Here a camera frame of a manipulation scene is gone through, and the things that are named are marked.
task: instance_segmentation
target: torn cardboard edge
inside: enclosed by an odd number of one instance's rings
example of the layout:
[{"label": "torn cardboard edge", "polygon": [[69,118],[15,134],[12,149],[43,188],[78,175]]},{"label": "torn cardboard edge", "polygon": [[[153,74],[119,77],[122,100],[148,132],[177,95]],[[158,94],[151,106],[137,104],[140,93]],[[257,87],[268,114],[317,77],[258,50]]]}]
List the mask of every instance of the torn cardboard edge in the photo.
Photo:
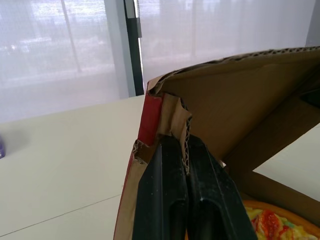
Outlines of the torn cardboard edge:
[{"label": "torn cardboard edge", "polygon": [[[149,105],[154,106],[152,102],[157,105],[160,103],[161,106],[149,107]],[[147,94],[144,104],[138,139],[133,147],[133,158],[148,163],[155,151],[154,146],[157,145],[161,136],[174,136],[179,140],[183,165],[186,173],[189,174],[187,142],[190,134],[191,113],[180,97],[169,93],[163,93],[161,96]]]},{"label": "torn cardboard edge", "polygon": [[196,64],[193,66],[185,67],[180,70],[174,70],[170,73],[164,74],[162,76],[156,77],[148,82],[147,86],[147,93],[149,93],[151,96],[156,96],[160,90],[162,85],[165,81],[167,81],[170,77],[175,75],[183,75],[183,73],[188,73],[190,71],[197,71],[201,70],[206,67],[210,67],[212,65],[220,65],[220,64],[226,64],[229,62],[240,62],[245,59],[254,59],[258,60],[259,58],[263,58],[263,60],[266,59],[266,57],[271,57],[274,55],[279,55],[280,57],[286,57],[287,54],[293,54],[293,53],[308,53],[308,52],[314,52],[315,50],[320,50],[320,46],[311,46],[311,47],[297,47],[297,48],[285,48],[285,49],[270,49],[265,51],[258,51],[258,52],[251,52],[246,54],[239,54],[234,55],[230,57],[224,57],[218,60],[208,61],[205,63]]}]

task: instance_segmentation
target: cardboard box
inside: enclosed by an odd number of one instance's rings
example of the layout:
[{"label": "cardboard box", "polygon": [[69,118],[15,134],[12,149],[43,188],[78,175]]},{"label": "cardboard box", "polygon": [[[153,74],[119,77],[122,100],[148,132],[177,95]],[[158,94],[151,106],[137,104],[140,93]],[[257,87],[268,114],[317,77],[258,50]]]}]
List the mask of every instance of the cardboard box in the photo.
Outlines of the cardboard box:
[{"label": "cardboard box", "polygon": [[237,55],[149,81],[114,239],[132,237],[138,183],[162,135],[180,141],[186,171],[185,143],[193,134],[226,164],[243,199],[279,206],[320,226],[320,202],[253,172],[320,122],[319,99],[312,96],[319,87],[320,47]]}]

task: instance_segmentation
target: tomato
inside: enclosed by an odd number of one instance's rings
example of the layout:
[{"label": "tomato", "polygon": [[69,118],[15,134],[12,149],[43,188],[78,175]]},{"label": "tomato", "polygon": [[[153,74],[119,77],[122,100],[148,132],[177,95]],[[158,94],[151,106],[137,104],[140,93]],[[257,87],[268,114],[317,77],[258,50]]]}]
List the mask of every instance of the tomato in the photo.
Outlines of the tomato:
[{"label": "tomato", "polygon": [[273,240],[280,228],[280,221],[270,210],[261,213],[261,227],[267,240]]}]

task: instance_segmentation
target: corrugated cardboard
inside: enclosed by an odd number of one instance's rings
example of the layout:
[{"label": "corrugated cardboard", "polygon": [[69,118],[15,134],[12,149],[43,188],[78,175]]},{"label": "corrugated cardboard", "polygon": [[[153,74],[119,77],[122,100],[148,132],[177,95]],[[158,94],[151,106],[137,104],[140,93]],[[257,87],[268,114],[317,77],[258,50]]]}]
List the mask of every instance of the corrugated cardboard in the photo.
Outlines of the corrugated cardboard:
[{"label": "corrugated cardboard", "polygon": [[161,135],[180,140],[187,172],[186,141],[193,134],[227,165],[243,198],[277,205],[320,226],[318,201],[252,172],[320,122],[320,109],[301,100],[319,87],[319,47],[238,55],[151,80],[114,239],[131,239],[138,183]]}]

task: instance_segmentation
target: sheer white curtain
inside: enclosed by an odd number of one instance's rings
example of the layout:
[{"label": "sheer white curtain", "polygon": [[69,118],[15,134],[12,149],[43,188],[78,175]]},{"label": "sheer white curtain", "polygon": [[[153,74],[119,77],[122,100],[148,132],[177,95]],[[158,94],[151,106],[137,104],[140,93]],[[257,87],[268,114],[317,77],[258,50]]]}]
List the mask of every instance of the sheer white curtain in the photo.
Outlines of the sheer white curtain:
[{"label": "sheer white curtain", "polygon": [[0,122],[132,95],[123,23],[117,0],[0,1]]},{"label": "sheer white curtain", "polygon": [[138,0],[143,79],[230,55],[304,47],[315,0]]}]

